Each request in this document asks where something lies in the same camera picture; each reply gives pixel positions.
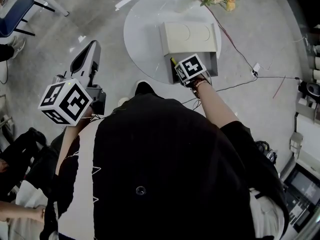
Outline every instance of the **white box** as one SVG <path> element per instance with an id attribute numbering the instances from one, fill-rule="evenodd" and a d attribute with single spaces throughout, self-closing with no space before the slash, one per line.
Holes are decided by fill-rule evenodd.
<path id="1" fill-rule="evenodd" d="M 77 79 L 49 85 L 38 106 L 57 125 L 76 126 L 92 102 Z"/>
<path id="2" fill-rule="evenodd" d="M 201 62 L 197 54 L 191 55 L 188 58 L 179 61 L 174 68 L 178 73 L 182 83 L 189 81 L 190 79 L 207 70 L 206 66 Z"/>
<path id="3" fill-rule="evenodd" d="M 160 27 L 163 55 L 217 51 L 214 26 L 204 22 L 164 22 Z"/>

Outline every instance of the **shirt sleeve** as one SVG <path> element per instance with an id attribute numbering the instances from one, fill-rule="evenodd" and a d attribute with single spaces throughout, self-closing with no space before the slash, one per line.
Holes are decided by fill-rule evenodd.
<path id="1" fill-rule="evenodd" d="M 283 210 L 286 231 L 289 212 L 283 185 L 274 165 L 258 149 L 250 129 L 241 122 L 234 121 L 221 128 L 244 165 L 249 188 L 255 188 L 262 195 L 271 198 Z"/>

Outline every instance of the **black shoe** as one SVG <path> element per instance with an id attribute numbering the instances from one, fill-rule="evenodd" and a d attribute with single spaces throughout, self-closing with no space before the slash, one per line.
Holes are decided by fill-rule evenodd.
<path id="1" fill-rule="evenodd" d="M 156 93 L 146 80 L 140 80 L 136 83 L 135 95 L 138 95 L 138 94 L 156 94 Z"/>
<path id="2" fill-rule="evenodd" d="M 40 143 L 42 146 L 47 146 L 47 139 L 42 132 L 33 127 L 30 127 L 29 131 L 33 134 L 36 142 Z"/>

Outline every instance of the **white power adapter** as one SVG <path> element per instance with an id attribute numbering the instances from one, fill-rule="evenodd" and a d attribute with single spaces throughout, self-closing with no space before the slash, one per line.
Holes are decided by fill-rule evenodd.
<path id="1" fill-rule="evenodd" d="M 261 68 L 260 64 L 259 64 L 259 63 L 256 63 L 256 64 L 254 65 L 254 67 L 253 67 L 253 71 L 254 71 L 254 72 L 258 72 L 260 68 Z"/>

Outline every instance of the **white cube with black markers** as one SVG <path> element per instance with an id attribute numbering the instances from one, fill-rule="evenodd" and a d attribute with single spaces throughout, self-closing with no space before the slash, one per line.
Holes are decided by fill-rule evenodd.
<path id="1" fill-rule="evenodd" d="M 49 85 L 38 106 L 50 120 L 61 126 L 76 126 L 92 98 L 77 79 Z"/>
<path id="2" fill-rule="evenodd" d="M 174 68 L 182 83 L 190 81 L 207 70 L 196 53 L 179 61 Z"/>

